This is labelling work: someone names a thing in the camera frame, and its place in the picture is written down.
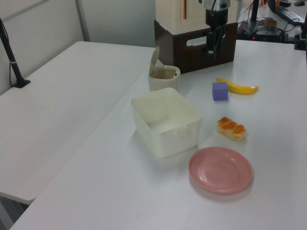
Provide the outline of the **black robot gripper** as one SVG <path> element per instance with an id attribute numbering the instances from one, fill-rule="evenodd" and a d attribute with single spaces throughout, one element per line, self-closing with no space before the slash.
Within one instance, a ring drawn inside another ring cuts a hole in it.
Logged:
<path id="1" fill-rule="evenodd" d="M 224 25 L 228 21 L 228 9 L 220 11 L 206 10 L 206 24 L 210 27 L 211 32 L 207 34 L 206 49 L 208 54 L 216 54 L 222 50 L 223 38 L 225 35 Z"/>

